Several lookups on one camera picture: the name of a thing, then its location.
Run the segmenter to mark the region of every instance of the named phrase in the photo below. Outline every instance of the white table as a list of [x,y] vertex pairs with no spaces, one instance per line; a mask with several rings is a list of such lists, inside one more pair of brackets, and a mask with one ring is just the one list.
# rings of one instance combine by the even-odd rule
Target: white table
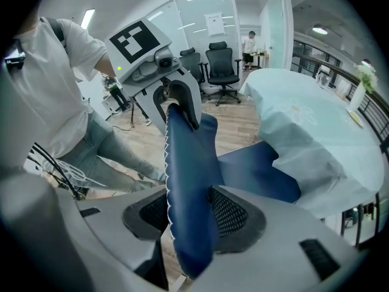
[[313,78],[261,69],[249,75],[240,93],[254,99],[259,137],[280,156],[273,166],[297,180],[298,205],[322,218],[381,188],[384,163],[370,127],[358,126],[346,111],[348,103]]

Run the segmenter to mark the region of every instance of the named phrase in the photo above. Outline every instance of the black office chair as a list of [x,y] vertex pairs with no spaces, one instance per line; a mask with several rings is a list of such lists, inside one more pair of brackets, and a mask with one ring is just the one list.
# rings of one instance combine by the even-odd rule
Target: black office chair
[[204,69],[202,67],[203,63],[200,62],[200,53],[195,53],[196,50],[192,47],[189,50],[183,50],[180,52],[180,61],[182,66],[190,71],[190,74],[196,79],[199,84],[200,93],[208,97],[208,100],[212,98],[207,95],[204,90],[201,88],[200,83],[205,82]]
[[[236,99],[238,104],[241,102],[237,96],[231,94],[233,92],[235,95],[238,95],[238,91],[234,90],[231,86],[232,83],[236,83],[239,81],[239,77],[235,75],[232,68],[232,49],[227,47],[227,43],[225,41],[215,42],[209,44],[209,50],[205,52],[207,55],[209,64],[210,64],[210,72],[208,75],[208,63],[205,63],[205,71],[207,73],[208,83],[210,85],[220,85],[222,89],[218,92],[210,94],[221,94],[219,100],[215,103],[216,106],[219,106],[220,100],[223,96],[229,96],[233,99]],[[236,61],[236,71],[239,72],[239,62],[241,60]]]

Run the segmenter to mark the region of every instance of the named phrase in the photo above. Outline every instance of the white paper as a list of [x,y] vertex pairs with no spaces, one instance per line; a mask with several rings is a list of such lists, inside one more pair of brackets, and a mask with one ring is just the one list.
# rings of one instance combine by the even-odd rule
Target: white paper
[[221,12],[206,14],[204,16],[205,16],[205,23],[207,24],[209,36],[219,35],[221,33],[225,34],[224,23],[223,23]]

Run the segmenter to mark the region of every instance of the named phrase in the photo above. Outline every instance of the black strap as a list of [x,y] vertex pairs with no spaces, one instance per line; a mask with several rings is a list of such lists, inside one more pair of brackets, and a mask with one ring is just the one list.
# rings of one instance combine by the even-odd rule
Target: black strap
[[62,46],[64,47],[65,51],[67,52],[65,37],[63,35],[61,24],[54,18],[47,17],[46,19],[49,22],[52,30],[54,31],[55,36],[58,38],[58,40],[61,42]]

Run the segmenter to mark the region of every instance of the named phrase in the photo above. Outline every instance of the blue fabric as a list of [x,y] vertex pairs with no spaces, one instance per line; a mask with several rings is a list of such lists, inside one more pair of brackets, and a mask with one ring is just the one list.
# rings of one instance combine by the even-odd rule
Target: blue fabric
[[300,190],[293,178],[272,167],[278,158],[265,142],[216,155],[218,121],[202,114],[192,129],[179,105],[167,114],[165,167],[173,246],[183,272],[195,279],[212,261],[218,228],[207,199],[212,185],[227,185],[293,203]]
[[272,167],[277,152],[260,142],[219,156],[226,186],[288,203],[296,202],[300,188],[295,179]]
[[215,150],[217,120],[202,114],[192,129],[177,104],[167,113],[165,163],[168,216],[174,250],[182,270],[196,278],[212,260],[218,227],[207,189],[224,185]]

